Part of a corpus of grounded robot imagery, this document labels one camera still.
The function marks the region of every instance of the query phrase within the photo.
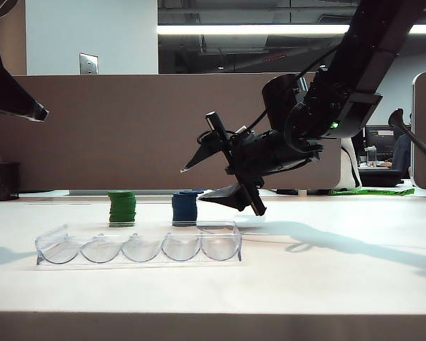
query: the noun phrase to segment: white table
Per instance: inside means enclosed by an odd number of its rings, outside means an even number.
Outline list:
[[[0,340],[426,340],[426,191],[264,199],[198,202],[242,227],[241,263],[68,271],[36,266],[35,237],[106,221],[107,197],[0,202]],[[139,219],[168,200],[138,197]]]

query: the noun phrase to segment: ceiling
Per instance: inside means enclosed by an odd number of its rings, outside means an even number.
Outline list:
[[[348,23],[357,0],[158,0],[158,24]],[[426,23],[426,11],[419,23]],[[341,37],[159,36],[160,73],[300,71]],[[403,53],[426,50],[409,37]]]

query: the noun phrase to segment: white wall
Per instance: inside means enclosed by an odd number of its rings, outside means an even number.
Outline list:
[[[404,109],[404,122],[409,123],[412,111],[413,79],[426,71],[426,53],[396,58],[378,87],[383,95],[368,124],[388,124],[390,114],[397,108]]]
[[[102,74],[158,73],[156,0],[26,0],[27,74],[78,75],[79,53]]]

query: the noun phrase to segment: green stack of chips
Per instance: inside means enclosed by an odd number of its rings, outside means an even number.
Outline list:
[[[136,216],[136,196],[132,190],[110,190],[110,222],[133,222]]]

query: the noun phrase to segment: wall plate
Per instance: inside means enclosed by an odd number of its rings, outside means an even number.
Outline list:
[[[96,75],[98,73],[98,56],[79,53],[81,75]]]

